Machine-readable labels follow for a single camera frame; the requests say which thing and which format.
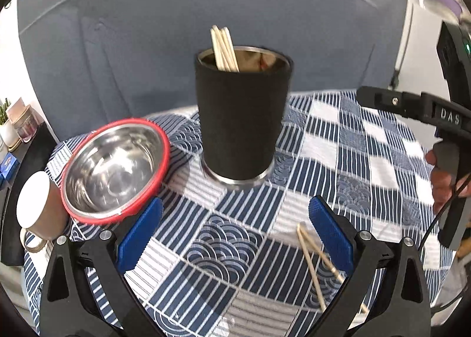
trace black tumbler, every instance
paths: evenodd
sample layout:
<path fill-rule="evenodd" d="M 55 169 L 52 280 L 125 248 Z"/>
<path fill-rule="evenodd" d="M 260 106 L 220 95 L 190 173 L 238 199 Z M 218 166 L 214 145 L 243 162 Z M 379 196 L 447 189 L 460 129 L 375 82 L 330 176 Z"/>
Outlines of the black tumbler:
<path fill-rule="evenodd" d="M 234 50 L 238 73 L 218 70 L 213 49 L 195 57 L 202 166 L 224 184 L 256 185 L 273 167 L 293 61 L 267 49 Z"/>

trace screw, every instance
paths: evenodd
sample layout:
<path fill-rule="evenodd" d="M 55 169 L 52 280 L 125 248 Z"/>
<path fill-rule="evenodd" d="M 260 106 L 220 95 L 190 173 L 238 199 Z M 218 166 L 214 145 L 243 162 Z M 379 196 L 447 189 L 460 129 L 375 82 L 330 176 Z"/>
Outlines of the screw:
<path fill-rule="evenodd" d="M 371 234 L 367 230 L 360 231 L 360 238 L 362 240 L 371 240 Z"/>
<path fill-rule="evenodd" d="M 62 244 L 65 243 L 66 241 L 67 241 L 67 237 L 64 236 L 64 235 L 59 236 L 59 237 L 57 238 L 57 243 L 58 243 L 59 245 L 62 245 Z"/>
<path fill-rule="evenodd" d="M 411 247 L 414 245 L 414 241 L 411 238 L 404 238 L 404 244 Z"/>
<path fill-rule="evenodd" d="M 103 230 L 100 233 L 100 239 L 102 240 L 108 240 L 111 237 L 111 231 L 110 230 Z"/>

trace blue gripper pad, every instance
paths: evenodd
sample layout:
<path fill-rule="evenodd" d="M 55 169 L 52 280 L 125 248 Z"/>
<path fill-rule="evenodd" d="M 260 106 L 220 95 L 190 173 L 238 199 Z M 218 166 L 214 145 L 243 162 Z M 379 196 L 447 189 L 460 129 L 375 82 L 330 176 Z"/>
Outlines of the blue gripper pad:
<path fill-rule="evenodd" d="M 309 202 L 309 219 L 316 229 L 321 241 L 330 255 L 334 266 L 353 272 L 353 247 L 333 217 L 332 210 L 319 198 L 313 197 Z"/>
<path fill-rule="evenodd" d="M 118 246 L 116 269 L 124 274 L 136 267 L 145 246 L 162 219 L 163 204 L 155 197 Z"/>

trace metal bowl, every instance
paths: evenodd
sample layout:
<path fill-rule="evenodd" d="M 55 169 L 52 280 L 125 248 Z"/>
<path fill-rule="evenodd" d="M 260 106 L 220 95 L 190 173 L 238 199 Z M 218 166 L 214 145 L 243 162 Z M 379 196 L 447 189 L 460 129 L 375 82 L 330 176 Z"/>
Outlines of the metal bowl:
<path fill-rule="evenodd" d="M 169 143 L 144 119 L 109 124 L 86 139 L 64 172 L 62 200 L 84 223 L 114 223 L 136 214 L 167 170 Z"/>

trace finger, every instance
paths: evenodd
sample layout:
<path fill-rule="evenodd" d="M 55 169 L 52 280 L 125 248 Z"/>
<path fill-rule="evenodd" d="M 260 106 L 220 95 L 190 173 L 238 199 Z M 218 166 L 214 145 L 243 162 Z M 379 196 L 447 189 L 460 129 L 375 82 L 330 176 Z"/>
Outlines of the finger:
<path fill-rule="evenodd" d="M 437 157 L 435 156 L 432 150 L 425 154 L 425 161 L 431 165 L 437 164 Z"/>
<path fill-rule="evenodd" d="M 437 203 L 435 202 L 433 204 L 433 207 L 432 207 L 432 211 L 435 215 L 437 215 L 439 212 L 440 212 L 440 209 L 442 209 L 443 205 L 445 204 L 445 202 L 443 203 Z"/>
<path fill-rule="evenodd" d="M 433 187 L 432 196 L 435 202 L 444 203 L 451 198 L 451 189 L 449 187 Z"/>
<path fill-rule="evenodd" d="M 456 183 L 456 189 L 460 188 L 461 185 L 465 182 L 465 180 L 468 178 L 469 174 L 467 174 L 464 178 L 461 178 L 459 182 Z M 459 197 L 466 197 L 471 195 L 471 182 L 468 183 L 468 185 L 465 187 L 463 191 L 460 192 L 458 195 Z"/>
<path fill-rule="evenodd" d="M 435 167 L 430 173 L 430 183 L 433 187 L 450 187 L 451 175 Z"/>

